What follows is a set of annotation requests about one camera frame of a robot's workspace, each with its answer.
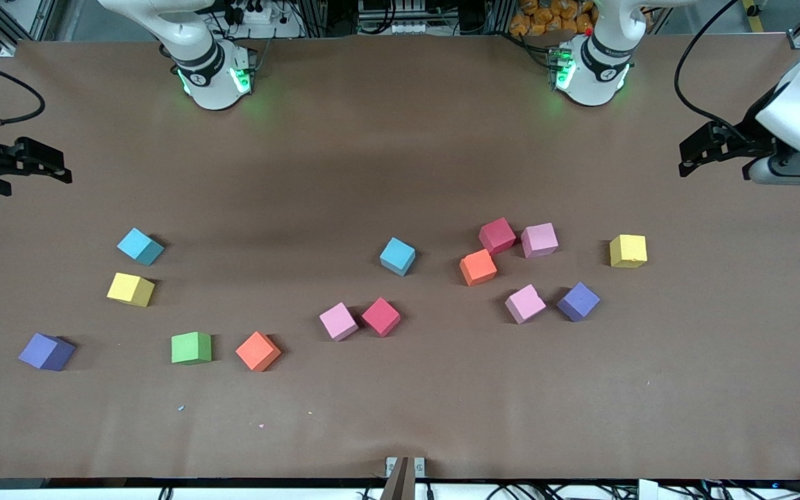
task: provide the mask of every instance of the red cube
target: red cube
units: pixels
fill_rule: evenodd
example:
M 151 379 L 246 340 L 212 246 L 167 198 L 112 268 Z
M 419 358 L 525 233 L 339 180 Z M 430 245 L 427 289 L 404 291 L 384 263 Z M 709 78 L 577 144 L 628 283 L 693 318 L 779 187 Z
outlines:
M 362 320 L 378 332 L 380 338 L 386 338 L 394 326 L 397 326 L 397 323 L 400 322 L 400 313 L 387 302 L 384 298 L 379 297 L 362 314 Z
M 486 248 L 491 256 L 513 247 L 514 241 L 517 240 L 514 231 L 511 230 L 511 225 L 508 224 L 505 217 L 480 228 L 478 236 L 480 237 L 480 242 L 483 243 L 483 248 Z

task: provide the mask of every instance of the green led light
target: green led light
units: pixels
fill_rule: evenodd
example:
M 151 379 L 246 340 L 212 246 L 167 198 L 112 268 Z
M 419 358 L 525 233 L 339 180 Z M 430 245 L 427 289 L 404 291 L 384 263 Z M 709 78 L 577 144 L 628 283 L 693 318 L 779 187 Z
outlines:
M 570 60 L 566 67 L 558 72 L 558 88 L 566 89 L 576 72 L 576 61 Z
M 249 77 L 244 70 L 238 71 L 231 68 L 231 76 L 236 84 L 236 90 L 238 90 L 240 94 L 245 94 L 245 92 L 248 92 L 251 89 L 251 85 L 249 85 Z
M 184 94 L 190 95 L 190 87 L 187 85 L 187 80 L 184 79 L 184 75 L 181 75 L 181 70 L 178 70 L 178 77 L 181 79 L 182 85 L 184 85 Z
M 631 67 L 631 64 L 626 64 L 625 69 L 622 70 L 622 75 L 619 75 L 619 85 L 616 85 L 616 90 L 619 90 L 625 85 L 625 75 L 628 74 L 629 67 Z

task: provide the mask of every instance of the blue cube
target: blue cube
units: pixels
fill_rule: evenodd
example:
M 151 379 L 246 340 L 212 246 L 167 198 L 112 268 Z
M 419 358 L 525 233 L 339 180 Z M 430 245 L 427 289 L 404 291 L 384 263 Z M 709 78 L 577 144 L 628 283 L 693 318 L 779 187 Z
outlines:
M 117 248 L 145 266 L 152 265 L 153 260 L 165 250 L 161 244 L 138 231 L 138 228 L 131 228 L 131 231 L 128 231 L 123 240 L 117 244 Z
M 415 248 L 403 243 L 395 237 L 387 242 L 387 247 L 381 253 L 381 265 L 393 270 L 400 276 L 405 276 L 409 266 L 415 260 Z
M 72 344 L 50 335 L 36 333 L 18 356 L 18 360 L 39 368 L 60 372 L 76 350 Z
M 558 309 L 564 311 L 569 319 L 574 321 L 581 321 L 588 316 L 591 309 L 601 301 L 597 295 L 594 294 L 582 282 L 578 282 L 572 290 L 568 291 L 564 298 L 558 303 Z

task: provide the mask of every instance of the green cube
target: green cube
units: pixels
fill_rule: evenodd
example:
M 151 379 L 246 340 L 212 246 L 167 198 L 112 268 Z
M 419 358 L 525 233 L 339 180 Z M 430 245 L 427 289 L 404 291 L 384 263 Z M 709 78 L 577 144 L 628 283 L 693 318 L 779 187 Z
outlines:
M 190 332 L 172 338 L 172 363 L 195 365 L 212 360 L 212 336 Z

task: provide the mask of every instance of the yellow cube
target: yellow cube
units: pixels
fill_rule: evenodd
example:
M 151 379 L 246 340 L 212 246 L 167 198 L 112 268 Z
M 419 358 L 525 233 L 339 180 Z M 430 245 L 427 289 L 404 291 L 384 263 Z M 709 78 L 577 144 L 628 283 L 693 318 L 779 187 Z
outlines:
M 107 292 L 107 298 L 121 303 L 146 307 L 150 302 L 150 295 L 153 294 L 153 283 L 146 281 L 141 276 L 131 276 L 117 272 L 113 276 L 113 284 Z
M 647 238 L 620 234 L 610 241 L 610 266 L 635 269 L 647 262 Z

